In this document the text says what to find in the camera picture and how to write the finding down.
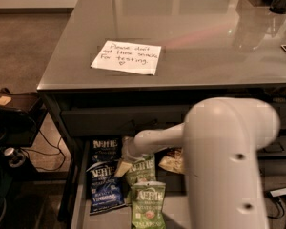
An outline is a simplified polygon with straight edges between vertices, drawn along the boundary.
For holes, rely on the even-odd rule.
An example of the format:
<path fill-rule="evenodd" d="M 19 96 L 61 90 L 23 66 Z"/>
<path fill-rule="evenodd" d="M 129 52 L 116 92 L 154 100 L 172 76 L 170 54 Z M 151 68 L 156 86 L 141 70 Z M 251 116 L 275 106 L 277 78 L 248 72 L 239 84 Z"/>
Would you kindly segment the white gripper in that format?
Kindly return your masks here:
<path fill-rule="evenodd" d="M 120 159 L 118 161 L 117 168 L 114 173 L 116 177 L 123 177 L 131 169 L 131 162 L 135 162 L 140 158 L 140 155 L 136 152 L 133 137 L 124 136 L 122 138 L 122 158 L 124 160 Z"/>

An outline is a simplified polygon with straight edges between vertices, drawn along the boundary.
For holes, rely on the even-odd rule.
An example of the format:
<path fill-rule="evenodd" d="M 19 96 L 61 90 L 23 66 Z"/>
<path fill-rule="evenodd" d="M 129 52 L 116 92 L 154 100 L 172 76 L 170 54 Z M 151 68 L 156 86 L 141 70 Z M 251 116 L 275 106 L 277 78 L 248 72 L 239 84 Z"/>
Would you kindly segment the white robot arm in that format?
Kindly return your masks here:
<path fill-rule="evenodd" d="M 144 130 L 123 142 L 115 175 L 146 154 L 183 149 L 191 229 L 269 229 L 257 151 L 276 139 L 279 116 L 253 98 L 216 97 L 165 130 Z"/>

